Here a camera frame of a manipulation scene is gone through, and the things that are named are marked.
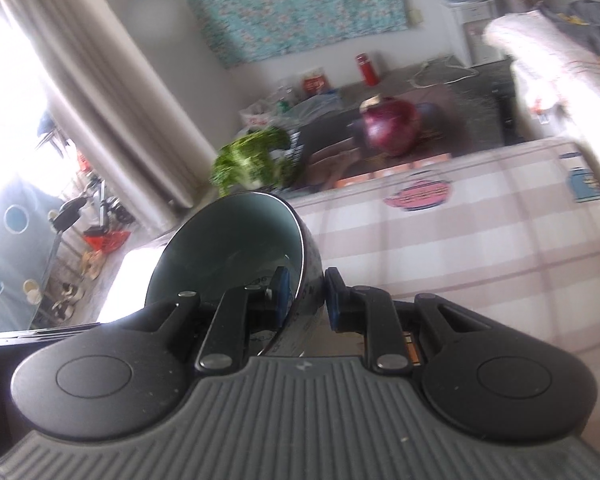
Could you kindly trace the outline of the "teal ceramic bowl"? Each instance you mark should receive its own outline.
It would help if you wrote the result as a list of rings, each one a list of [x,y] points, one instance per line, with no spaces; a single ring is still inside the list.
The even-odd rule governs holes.
[[[267,285],[280,266],[289,271],[290,309],[264,352],[301,356],[323,304],[323,263],[298,212],[273,194],[240,192],[194,214],[166,244],[145,304],[184,290],[213,302],[229,288]]]

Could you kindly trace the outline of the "green napa cabbage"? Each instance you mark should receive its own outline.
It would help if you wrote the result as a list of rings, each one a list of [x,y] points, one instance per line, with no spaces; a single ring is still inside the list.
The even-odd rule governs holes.
[[[298,132],[268,126],[249,130],[224,145],[215,159],[210,182],[220,197],[238,190],[288,188],[297,177],[301,146]]]

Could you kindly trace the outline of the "red onion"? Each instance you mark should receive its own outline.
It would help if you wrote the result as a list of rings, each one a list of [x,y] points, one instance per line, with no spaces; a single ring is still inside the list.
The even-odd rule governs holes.
[[[417,107],[393,96],[373,96],[363,101],[360,113],[367,145],[392,157],[411,151],[422,131]]]

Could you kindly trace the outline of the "plaid teapot tablecloth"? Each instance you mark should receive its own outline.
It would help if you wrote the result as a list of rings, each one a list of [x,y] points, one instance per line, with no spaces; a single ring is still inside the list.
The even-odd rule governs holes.
[[[325,266],[410,299],[434,292],[576,354],[598,385],[600,184],[561,138],[297,198]]]

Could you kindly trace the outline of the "white plastic bag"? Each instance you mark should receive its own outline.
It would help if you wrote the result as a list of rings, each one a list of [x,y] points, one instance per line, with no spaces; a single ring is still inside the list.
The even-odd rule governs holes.
[[[277,126],[289,110],[284,98],[268,96],[239,111],[242,124],[247,128]]]

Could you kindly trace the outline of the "dark printed board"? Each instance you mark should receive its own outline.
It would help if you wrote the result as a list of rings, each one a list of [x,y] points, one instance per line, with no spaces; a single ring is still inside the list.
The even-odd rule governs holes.
[[[520,142],[508,58],[478,68],[434,60],[395,70],[374,88],[341,92],[343,110],[302,127],[292,195],[436,156],[457,157]]]

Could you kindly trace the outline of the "beige curtain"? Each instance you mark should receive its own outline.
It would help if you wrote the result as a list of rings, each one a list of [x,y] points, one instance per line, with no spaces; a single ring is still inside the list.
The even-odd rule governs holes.
[[[0,0],[50,81],[56,122],[148,231],[176,227],[215,150],[106,0]]]

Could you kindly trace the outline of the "white lace cloth roll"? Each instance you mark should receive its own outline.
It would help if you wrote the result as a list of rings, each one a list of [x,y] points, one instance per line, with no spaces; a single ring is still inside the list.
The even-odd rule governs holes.
[[[600,161],[600,58],[538,10],[497,18],[483,39],[513,60],[522,133],[529,139],[566,136]]]

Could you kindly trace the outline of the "white water dispenser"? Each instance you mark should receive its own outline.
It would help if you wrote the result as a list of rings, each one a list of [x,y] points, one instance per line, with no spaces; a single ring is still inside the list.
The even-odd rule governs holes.
[[[442,16],[454,58],[466,68],[500,62],[504,55],[483,39],[483,33],[498,17],[495,0],[441,3]]]

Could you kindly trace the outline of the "teal floral wall cloth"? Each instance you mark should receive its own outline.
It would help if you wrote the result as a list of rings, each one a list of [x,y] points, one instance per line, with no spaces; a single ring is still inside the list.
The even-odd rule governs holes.
[[[370,35],[400,32],[404,0],[187,0],[227,68]]]

